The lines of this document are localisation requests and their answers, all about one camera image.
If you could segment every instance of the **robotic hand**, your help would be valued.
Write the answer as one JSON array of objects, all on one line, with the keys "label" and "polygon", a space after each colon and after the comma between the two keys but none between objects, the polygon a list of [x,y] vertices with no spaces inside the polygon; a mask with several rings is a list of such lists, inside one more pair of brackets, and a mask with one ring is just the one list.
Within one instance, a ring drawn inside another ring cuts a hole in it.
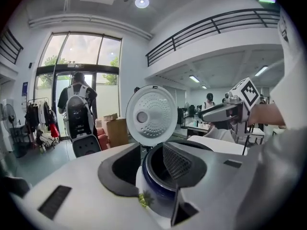
[{"label": "robotic hand", "polygon": [[199,113],[199,118],[211,122],[217,129],[235,129],[238,136],[247,132],[251,108],[260,94],[250,78],[241,80],[225,94],[226,101]]}]

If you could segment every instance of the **ceiling light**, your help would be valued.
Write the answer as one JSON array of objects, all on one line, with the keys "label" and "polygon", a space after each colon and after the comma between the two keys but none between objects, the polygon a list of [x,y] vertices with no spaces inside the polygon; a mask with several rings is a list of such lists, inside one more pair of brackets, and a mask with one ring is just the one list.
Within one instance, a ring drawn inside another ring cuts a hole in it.
[{"label": "ceiling light", "polygon": [[260,74],[262,74],[266,69],[268,68],[268,66],[264,66],[263,68],[260,69],[260,71],[258,71],[255,76],[259,76]]},{"label": "ceiling light", "polygon": [[197,78],[195,78],[193,75],[189,76],[189,78],[191,78],[193,81],[195,82],[200,82]]},{"label": "ceiling light", "polygon": [[276,0],[259,0],[259,2],[275,3]]},{"label": "ceiling light", "polygon": [[149,0],[135,0],[135,6],[144,9],[149,5]]}]

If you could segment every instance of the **black railing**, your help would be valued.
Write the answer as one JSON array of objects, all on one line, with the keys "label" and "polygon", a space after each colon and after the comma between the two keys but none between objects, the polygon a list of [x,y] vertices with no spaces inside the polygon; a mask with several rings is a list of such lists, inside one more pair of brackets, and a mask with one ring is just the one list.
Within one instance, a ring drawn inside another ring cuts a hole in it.
[{"label": "black railing", "polygon": [[0,37],[0,54],[11,63],[16,64],[20,51],[24,48],[16,40],[9,29],[5,30]]},{"label": "black railing", "polygon": [[146,55],[148,66],[167,54],[186,46],[188,43],[198,41],[207,36],[246,28],[276,28],[279,17],[279,11],[277,10],[245,9],[221,13],[203,19],[175,33],[151,50]]}]

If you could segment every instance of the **rice cooker lid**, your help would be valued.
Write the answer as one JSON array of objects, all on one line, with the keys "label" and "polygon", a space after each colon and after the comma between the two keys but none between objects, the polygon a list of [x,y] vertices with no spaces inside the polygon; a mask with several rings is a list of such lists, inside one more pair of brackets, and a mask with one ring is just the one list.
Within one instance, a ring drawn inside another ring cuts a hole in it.
[{"label": "rice cooker lid", "polygon": [[172,136],[177,124],[174,98],[160,86],[145,86],[131,97],[126,121],[130,134],[142,145],[164,142]]}]

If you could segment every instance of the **ceiling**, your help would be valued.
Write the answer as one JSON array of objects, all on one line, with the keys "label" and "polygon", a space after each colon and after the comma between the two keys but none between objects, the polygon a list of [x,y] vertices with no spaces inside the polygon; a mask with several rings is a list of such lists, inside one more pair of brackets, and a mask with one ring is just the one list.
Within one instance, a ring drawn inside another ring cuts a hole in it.
[{"label": "ceiling", "polygon": [[[226,54],[203,58],[189,62],[176,69],[164,72],[158,77],[182,84],[191,89],[232,87],[240,80],[250,77],[256,86],[273,87],[284,75],[283,63],[267,69],[260,76],[255,74],[265,65],[283,59],[283,50],[279,47],[251,46],[234,50]],[[189,78],[194,75],[200,83]]]},{"label": "ceiling", "polygon": [[150,32],[167,15],[193,0],[149,0],[145,9],[139,9],[135,0],[115,0],[112,5],[97,2],[69,0],[64,12],[65,0],[26,0],[29,19],[37,19],[61,13],[85,13],[100,15],[137,26]]}]

